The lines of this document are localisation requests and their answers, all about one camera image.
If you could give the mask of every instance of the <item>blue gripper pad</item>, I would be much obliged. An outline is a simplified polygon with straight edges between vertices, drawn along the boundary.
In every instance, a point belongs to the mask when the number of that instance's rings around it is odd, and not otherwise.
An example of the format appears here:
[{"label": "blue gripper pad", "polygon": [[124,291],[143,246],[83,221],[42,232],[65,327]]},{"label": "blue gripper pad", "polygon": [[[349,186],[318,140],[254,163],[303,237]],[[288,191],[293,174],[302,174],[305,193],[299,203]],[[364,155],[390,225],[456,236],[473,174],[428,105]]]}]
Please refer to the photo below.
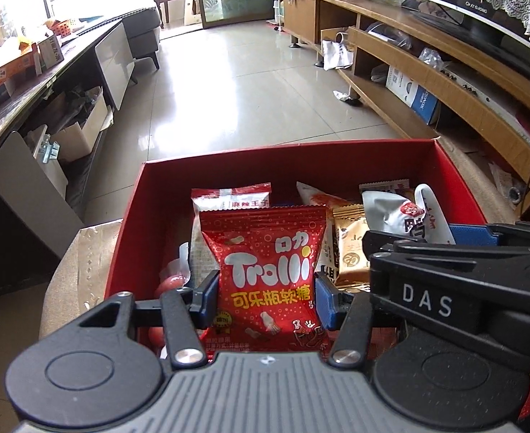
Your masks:
[{"label": "blue gripper pad", "polygon": [[455,243],[460,246],[498,246],[499,236],[491,234],[486,226],[450,224]]},{"label": "blue gripper pad", "polygon": [[347,311],[340,307],[339,290],[326,276],[315,274],[315,308],[324,329],[341,328]]},{"label": "blue gripper pad", "polygon": [[193,290],[193,301],[189,315],[197,329],[212,326],[217,314],[217,297],[219,295],[219,272],[212,271],[201,284]]}]

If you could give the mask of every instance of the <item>tv stand shelf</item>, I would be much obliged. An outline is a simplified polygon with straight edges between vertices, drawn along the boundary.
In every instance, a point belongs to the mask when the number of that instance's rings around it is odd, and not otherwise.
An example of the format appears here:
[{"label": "tv stand shelf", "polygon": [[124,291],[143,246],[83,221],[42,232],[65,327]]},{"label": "tv stand shelf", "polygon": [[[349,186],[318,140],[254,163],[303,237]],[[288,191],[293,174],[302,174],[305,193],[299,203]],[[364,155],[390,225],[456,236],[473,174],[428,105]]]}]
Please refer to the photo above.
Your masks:
[{"label": "tv stand shelf", "polygon": [[[474,94],[447,78],[444,74],[427,66],[411,53],[399,49],[365,32],[375,21],[383,22],[402,30],[428,46],[445,52],[456,60],[470,66],[481,75],[492,80],[512,97],[530,109],[530,80],[512,70],[502,62],[483,53],[455,37],[431,27],[410,15],[410,11],[396,6],[369,0],[284,0],[285,29],[292,35],[292,42],[303,40],[312,44],[318,53],[322,39],[334,40],[334,34],[343,31],[347,15],[338,13],[333,25],[324,12],[330,6],[337,6],[356,15],[355,25],[347,28],[348,43],[355,46],[355,57],[350,70],[338,70],[351,89],[383,118],[393,129],[406,138],[437,138],[413,110],[382,85],[370,81],[371,69],[387,63],[410,76],[435,95],[491,145],[530,185],[530,145],[510,126],[481,102]],[[518,207],[519,217],[530,209],[530,189],[524,200],[524,209]]]}]

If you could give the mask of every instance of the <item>red cardboard box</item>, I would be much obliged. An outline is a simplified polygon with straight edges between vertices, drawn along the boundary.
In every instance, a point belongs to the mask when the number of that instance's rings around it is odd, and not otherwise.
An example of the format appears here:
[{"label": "red cardboard box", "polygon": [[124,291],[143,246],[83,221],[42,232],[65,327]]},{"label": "red cardboard box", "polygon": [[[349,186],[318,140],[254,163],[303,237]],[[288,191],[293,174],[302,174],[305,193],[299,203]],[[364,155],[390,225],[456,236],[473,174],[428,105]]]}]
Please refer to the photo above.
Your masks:
[{"label": "red cardboard box", "polygon": [[298,180],[361,200],[360,183],[403,178],[413,187],[427,183],[449,223],[485,223],[459,172],[435,140],[306,143],[145,163],[125,212],[105,296],[127,290],[136,299],[153,297],[160,270],[178,257],[179,244],[191,239],[193,188],[271,182],[271,206],[298,205]]}]

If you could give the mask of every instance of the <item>tiled floor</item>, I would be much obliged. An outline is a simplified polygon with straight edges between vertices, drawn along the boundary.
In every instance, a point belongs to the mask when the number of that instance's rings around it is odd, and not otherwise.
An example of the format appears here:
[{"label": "tiled floor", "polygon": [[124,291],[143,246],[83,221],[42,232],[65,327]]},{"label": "tiled floor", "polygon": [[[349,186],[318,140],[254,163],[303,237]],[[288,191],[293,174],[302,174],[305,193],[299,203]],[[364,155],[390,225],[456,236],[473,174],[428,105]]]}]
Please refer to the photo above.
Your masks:
[{"label": "tiled floor", "polygon": [[[87,224],[123,216],[143,161],[280,143],[397,138],[373,111],[338,101],[347,91],[315,53],[290,49],[289,36],[264,22],[197,31],[164,40],[160,70],[137,62],[91,173]],[[0,297],[0,433],[16,417],[3,378],[38,335],[46,286]]]},{"label": "tiled floor", "polygon": [[17,424],[15,412],[4,388],[4,375],[10,362],[38,340],[46,285],[38,285],[0,297],[0,433]]}]

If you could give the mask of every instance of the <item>red snack bag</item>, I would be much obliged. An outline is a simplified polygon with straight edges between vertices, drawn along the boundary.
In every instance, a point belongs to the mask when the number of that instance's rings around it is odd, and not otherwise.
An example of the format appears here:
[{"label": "red snack bag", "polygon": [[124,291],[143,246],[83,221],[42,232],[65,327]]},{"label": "red snack bag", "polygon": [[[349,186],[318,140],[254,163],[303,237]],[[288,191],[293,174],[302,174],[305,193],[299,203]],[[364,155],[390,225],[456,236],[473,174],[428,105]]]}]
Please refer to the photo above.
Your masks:
[{"label": "red snack bag", "polygon": [[220,265],[217,316],[201,337],[207,354],[322,351],[313,272],[326,225],[322,206],[200,213]]}]

